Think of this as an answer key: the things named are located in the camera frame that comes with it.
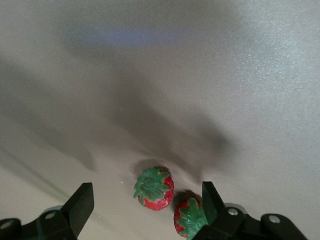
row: strawberry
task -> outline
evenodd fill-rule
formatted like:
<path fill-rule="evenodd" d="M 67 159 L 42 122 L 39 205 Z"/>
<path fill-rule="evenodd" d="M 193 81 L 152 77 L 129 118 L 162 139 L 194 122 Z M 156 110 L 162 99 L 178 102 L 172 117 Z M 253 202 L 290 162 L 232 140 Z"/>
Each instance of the strawberry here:
<path fill-rule="evenodd" d="M 180 236 L 191 240 L 208 221 L 202 204 L 195 198 L 189 198 L 176 206 L 173 223 Z"/>
<path fill-rule="evenodd" d="M 174 181 L 164 167 L 145 169 L 134 185 L 134 198 L 142 206 L 159 211 L 166 208 L 174 196 Z"/>

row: silver screw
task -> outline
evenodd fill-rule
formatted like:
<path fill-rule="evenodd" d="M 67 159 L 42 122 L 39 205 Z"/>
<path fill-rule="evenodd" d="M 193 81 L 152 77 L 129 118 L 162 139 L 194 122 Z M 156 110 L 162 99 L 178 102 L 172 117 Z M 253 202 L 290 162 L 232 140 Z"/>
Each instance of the silver screw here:
<path fill-rule="evenodd" d="M 229 208 L 228 213 L 232 216 L 237 216 L 238 215 L 238 211 L 234 208 Z"/>
<path fill-rule="evenodd" d="M 0 229 L 2 230 L 2 229 L 8 228 L 8 227 L 11 226 L 12 223 L 13 223 L 12 220 L 11 220 L 11 221 L 7 221 L 7 222 L 5 222 L 4 224 L 2 224 L 2 225 L 0 226 Z"/>
<path fill-rule="evenodd" d="M 280 219 L 275 215 L 270 215 L 269 216 L 269 221 L 274 223 L 274 224 L 279 224 L 281 222 Z"/>
<path fill-rule="evenodd" d="M 45 216 L 45 219 L 52 219 L 55 215 L 56 214 L 54 212 L 51 212 Z"/>

